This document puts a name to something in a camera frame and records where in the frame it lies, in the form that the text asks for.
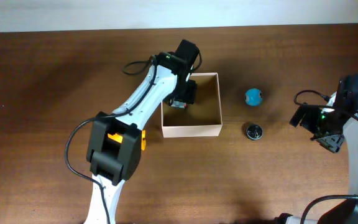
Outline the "pink cardboard box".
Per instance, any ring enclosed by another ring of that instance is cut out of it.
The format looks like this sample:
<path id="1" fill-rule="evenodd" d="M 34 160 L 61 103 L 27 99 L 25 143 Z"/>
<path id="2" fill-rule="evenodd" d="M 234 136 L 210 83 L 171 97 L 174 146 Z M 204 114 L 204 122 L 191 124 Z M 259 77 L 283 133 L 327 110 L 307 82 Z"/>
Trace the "pink cardboard box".
<path id="1" fill-rule="evenodd" d="M 192 105 L 182 109 L 161 103 L 165 138 L 214 137 L 221 132 L 223 116 L 218 74 L 195 73 L 190 78 L 198 84 Z"/>

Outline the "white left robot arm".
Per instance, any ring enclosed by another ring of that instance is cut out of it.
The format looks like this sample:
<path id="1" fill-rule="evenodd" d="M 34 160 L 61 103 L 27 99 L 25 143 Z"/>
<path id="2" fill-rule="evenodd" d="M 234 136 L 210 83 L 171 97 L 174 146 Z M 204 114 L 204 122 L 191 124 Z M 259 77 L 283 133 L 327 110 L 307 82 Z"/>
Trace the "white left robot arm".
<path id="1" fill-rule="evenodd" d="M 86 160 L 93 191 L 86 223 L 115 223 L 121 190 L 145 148 L 144 126 L 161 102 L 194 101 L 195 82 L 190 76 L 199 68 L 196 61 L 202 61 L 199 50 L 152 55 L 141 63 L 144 80 L 120 107 L 84 121 L 92 125 Z"/>

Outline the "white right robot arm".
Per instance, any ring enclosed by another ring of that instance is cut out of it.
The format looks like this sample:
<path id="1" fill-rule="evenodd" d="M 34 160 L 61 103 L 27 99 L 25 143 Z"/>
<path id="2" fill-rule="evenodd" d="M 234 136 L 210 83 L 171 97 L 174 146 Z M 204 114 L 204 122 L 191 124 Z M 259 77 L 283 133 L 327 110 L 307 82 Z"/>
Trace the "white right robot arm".
<path id="1" fill-rule="evenodd" d="M 358 223 L 358 91 L 338 90 L 324 99 L 326 105 L 300 104 L 290 123 L 306 128 L 314 141 L 332 153 L 346 143 L 349 192 L 317 198 L 301 216 L 283 213 L 275 223 Z"/>

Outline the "blue toy ball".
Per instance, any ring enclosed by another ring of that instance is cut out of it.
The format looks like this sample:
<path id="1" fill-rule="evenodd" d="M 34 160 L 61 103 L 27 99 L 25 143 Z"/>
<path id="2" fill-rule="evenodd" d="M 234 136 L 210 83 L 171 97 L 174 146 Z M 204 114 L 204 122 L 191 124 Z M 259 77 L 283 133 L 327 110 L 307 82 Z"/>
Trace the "blue toy ball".
<path id="1" fill-rule="evenodd" d="M 263 94 L 257 88 L 251 88 L 245 93 L 245 102 L 249 106 L 259 106 L 263 101 Z"/>

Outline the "round black tin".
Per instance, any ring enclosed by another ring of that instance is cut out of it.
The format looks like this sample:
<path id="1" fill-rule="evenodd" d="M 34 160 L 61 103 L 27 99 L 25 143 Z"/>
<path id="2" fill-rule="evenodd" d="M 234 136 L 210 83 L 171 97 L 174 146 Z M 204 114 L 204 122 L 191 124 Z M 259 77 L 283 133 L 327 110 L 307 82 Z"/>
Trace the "round black tin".
<path id="1" fill-rule="evenodd" d="M 252 141 L 259 140 L 263 133 L 263 129 L 257 124 L 251 124 L 246 128 L 246 136 Z"/>

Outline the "yellow toy animal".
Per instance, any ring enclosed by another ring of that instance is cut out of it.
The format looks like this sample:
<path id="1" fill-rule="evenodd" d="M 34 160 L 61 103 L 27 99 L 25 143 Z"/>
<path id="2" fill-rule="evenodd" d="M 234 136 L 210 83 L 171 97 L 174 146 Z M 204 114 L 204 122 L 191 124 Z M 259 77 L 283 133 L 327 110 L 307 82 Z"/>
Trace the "yellow toy animal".
<path id="1" fill-rule="evenodd" d="M 143 130 L 142 131 L 142 135 L 141 135 L 141 150 L 144 151 L 145 148 L 146 148 L 146 130 Z M 113 140 L 113 141 L 116 141 L 118 143 L 122 143 L 123 141 L 123 136 L 121 134 L 108 134 L 108 138 Z"/>

